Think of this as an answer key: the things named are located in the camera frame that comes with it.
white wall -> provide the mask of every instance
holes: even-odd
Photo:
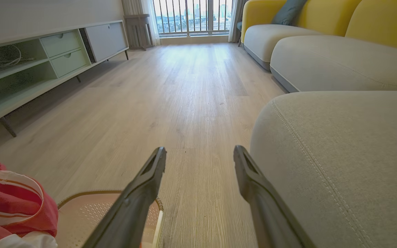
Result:
[[[0,0],[0,41],[122,17],[121,0]]]

sofa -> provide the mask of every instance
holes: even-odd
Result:
[[[246,41],[267,36],[255,36],[251,29],[258,27],[251,26],[245,33],[244,45],[249,54],[253,42]],[[344,37],[317,34],[280,38],[273,42],[269,69],[288,92],[397,91],[397,0],[360,1]]]
[[[249,0],[244,5],[241,42],[269,71],[271,54],[281,39],[303,35],[344,36],[361,0],[308,0],[295,26],[271,24],[286,0]]]
[[[397,247],[397,91],[276,97],[250,154],[315,247]]]

wooden floor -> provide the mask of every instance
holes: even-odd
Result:
[[[249,149],[262,107],[283,94],[236,44],[163,46],[117,55],[12,112],[0,161],[57,201],[123,189],[158,146],[164,247],[256,247],[238,192],[236,144]]]

gray sofa cushion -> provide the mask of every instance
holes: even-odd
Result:
[[[397,48],[352,38],[281,39],[271,68],[298,91],[397,91]]]
[[[317,248],[397,247],[397,91],[276,97],[250,153]]]
[[[317,31],[288,25],[254,25],[246,30],[244,48],[263,68],[269,71],[272,51],[281,39],[300,35],[322,35]]]

dark teal pillow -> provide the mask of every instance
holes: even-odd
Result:
[[[292,25],[307,0],[287,0],[272,20],[272,24]]]
[[[243,25],[243,22],[237,22],[237,29],[240,30],[241,32],[241,26]]]

